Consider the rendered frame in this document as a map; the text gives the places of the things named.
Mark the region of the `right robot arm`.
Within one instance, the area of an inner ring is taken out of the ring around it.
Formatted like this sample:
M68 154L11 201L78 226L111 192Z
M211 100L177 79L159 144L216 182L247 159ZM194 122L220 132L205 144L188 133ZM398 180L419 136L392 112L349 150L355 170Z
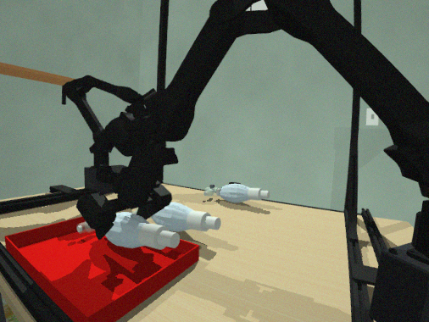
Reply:
M88 85L86 86L86 84ZM103 91L108 91L123 101L130 103L131 105L127 106L125 111L133 114L133 117L137 112L143 111L149 105L153 97L158 93L154 89L151 89L146 94L140 95L140 93L137 93L130 87L115 86L90 75L86 75L82 78L75 79L64 84L64 94L76 105L92 131L94 143L89 150L90 153L94 153L94 166L91 166L91 168L97 169L99 164L109 165L108 153L111 153L114 146L105 137L104 128L98 121L98 118L93 113L86 100L86 93L88 93L94 86ZM106 153L103 151L106 151Z

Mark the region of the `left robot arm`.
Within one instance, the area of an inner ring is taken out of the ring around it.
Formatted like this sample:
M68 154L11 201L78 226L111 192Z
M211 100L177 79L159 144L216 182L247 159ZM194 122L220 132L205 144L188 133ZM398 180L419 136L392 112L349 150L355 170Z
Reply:
M160 142L187 135L199 96L236 38L283 30L311 44L369 105L393 140L384 152L429 198L429 102L330 0L264 0L268 9L246 11L258 1L215 1L167 88L136 120L121 112L106 125L107 140L126 157L134 153L130 172L157 180L164 165L177 164L175 149Z

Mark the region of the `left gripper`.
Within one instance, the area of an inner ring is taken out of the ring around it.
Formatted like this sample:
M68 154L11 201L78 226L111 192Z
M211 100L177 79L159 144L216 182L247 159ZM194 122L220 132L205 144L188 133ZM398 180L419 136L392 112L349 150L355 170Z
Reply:
M124 178L118 190L118 198L108 200L99 192L80 196L76 204L84 220L96 231L98 240L114 226L116 212L138 208L136 215L148 219L169 206L172 201L171 193L158 180L141 179L127 167L120 172ZM159 188L153 189L154 187Z

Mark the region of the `red tray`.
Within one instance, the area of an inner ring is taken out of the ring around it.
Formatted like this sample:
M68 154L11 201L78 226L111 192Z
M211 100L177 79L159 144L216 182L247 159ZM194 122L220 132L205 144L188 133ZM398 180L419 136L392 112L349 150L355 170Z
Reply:
M96 231L79 234L82 222L5 236L9 253L74 322L117 321L199 259L199 245L189 241L163 250L119 247Z

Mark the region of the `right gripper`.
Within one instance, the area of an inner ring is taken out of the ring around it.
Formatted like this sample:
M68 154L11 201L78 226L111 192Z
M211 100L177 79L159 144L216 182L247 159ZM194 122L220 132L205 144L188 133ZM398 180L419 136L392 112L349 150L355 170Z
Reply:
M143 110L144 111L144 110ZM139 112L137 112L135 115L134 115L134 118L136 118L136 117L138 117L139 115L141 115L141 113L143 112L143 111L139 111ZM166 147L166 142L161 142L162 144L164 144L164 146Z

